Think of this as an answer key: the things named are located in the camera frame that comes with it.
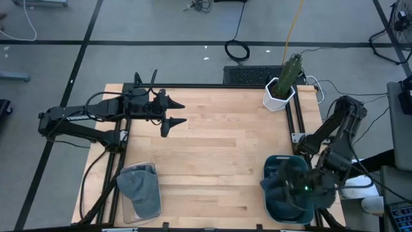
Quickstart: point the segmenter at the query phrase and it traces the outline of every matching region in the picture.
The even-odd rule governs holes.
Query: floor
[[[379,0],[386,17],[393,1]],[[282,42],[299,2],[251,0],[246,4],[237,40],[272,43],[251,46],[250,59],[244,65],[281,63]],[[242,4],[215,3],[209,14],[183,12],[189,3],[189,0],[70,0],[67,8],[28,4],[27,11],[40,42],[9,43],[0,36],[3,48],[0,70],[28,72],[32,77],[30,82],[0,81],[0,99],[10,99],[14,107],[0,133],[0,231],[14,228],[46,144],[37,133],[38,113],[58,106],[62,100],[68,100],[69,106],[84,104],[106,83],[131,82],[135,72],[139,72],[144,82],[149,81],[154,69],[158,69],[157,82],[222,82],[223,67],[236,65],[225,54],[223,44],[236,33]],[[89,28],[93,30],[86,40],[94,43],[82,48],[93,11],[97,20],[94,28]],[[6,33],[19,38],[33,37],[22,6],[1,1],[0,12],[8,13],[0,22]],[[342,92],[384,93],[387,82],[406,78],[404,69],[409,65],[397,66],[373,54],[368,38],[381,29],[383,24],[372,0],[306,1],[291,36],[293,43],[288,54],[319,46],[348,46],[305,52],[305,73],[333,81]],[[102,41],[131,42],[103,45]],[[388,45],[390,39],[385,35],[377,42]],[[242,53],[238,48],[233,50],[235,54]],[[379,51],[398,59],[394,48],[379,48]],[[79,69],[73,68],[75,61],[80,60]],[[67,99],[63,93],[68,84],[73,89]],[[340,94],[327,82],[321,85],[326,98],[319,107],[326,117],[329,105]],[[358,136],[388,107],[388,102],[382,98],[366,107],[368,116]],[[83,140],[75,141],[87,145]],[[361,158],[390,148],[389,114],[380,118],[355,145]],[[70,223],[87,154],[85,149],[53,145],[25,229]],[[342,204],[348,226],[378,230],[377,218],[363,213],[359,202],[351,200]]]

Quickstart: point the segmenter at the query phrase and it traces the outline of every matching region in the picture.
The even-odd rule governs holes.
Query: wooden tabletop
[[[322,124],[313,86],[298,86],[306,132]],[[106,91],[121,92],[122,84],[108,84]],[[132,121],[125,166],[154,162],[162,192],[162,215],[139,227],[302,229],[281,224],[265,211],[263,165],[271,155],[292,155],[286,112],[270,113],[262,104],[263,90],[168,88],[171,98],[185,109],[168,110],[168,117],[187,122],[160,137],[160,127],[146,121]],[[104,99],[114,95],[105,95]],[[294,105],[294,124],[297,130]],[[114,123],[98,122],[96,129],[112,130]],[[87,168],[103,151],[92,144]],[[108,155],[90,171],[85,184],[84,213],[102,191]],[[115,226],[124,222],[119,197]],[[111,196],[106,202],[104,222],[108,221]],[[330,212],[345,225],[337,197]],[[79,198],[72,221],[79,221]]]

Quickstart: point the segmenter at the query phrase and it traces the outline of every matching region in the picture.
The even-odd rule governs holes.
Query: potted plant
[[[302,56],[293,54],[283,67],[280,77],[274,77],[265,87],[263,105],[271,112],[283,110],[295,95],[292,85],[302,70]]]

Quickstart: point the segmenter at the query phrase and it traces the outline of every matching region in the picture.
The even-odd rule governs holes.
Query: white pot
[[[291,86],[290,87],[290,96],[286,100],[277,99],[271,96],[269,91],[269,86],[273,82],[277,82],[279,78],[274,77],[265,87],[265,95],[263,96],[263,105],[271,112],[283,110],[290,101],[290,99],[295,95],[295,90]]]

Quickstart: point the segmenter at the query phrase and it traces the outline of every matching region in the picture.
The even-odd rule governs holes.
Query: white cable
[[[316,79],[314,76],[306,76],[306,78],[312,78],[313,80],[315,80],[315,82],[316,82],[317,86],[319,87],[319,90],[321,91],[321,94],[322,94],[322,100],[320,100],[320,101],[317,102],[317,103],[318,103],[318,104],[322,103],[323,100],[324,100],[324,93],[323,93],[323,90],[322,90],[321,85],[319,84],[319,81],[317,81],[317,79]]]
[[[19,38],[12,37],[12,36],[4,33],[2,30],[0,30],[0,33],[2,33],[6,37],[9,37],[11,39],[18,40],[18,41],[35,41],[37,39],[37,32],[36,32],[36,29],[34,29],[34,26],[33,26],[32,22],[30,21],[30,18],[28,17],[27,10],[26,10],[26,0],[23,0],[23,8],[24,8],[24,12],[25,12],[26,17],[27,17],[27,21],[28,21],[28,23],[30,24],[30,26],[32,27],[32,29],[34,31],[34,38],[33,39],[19,39]]]

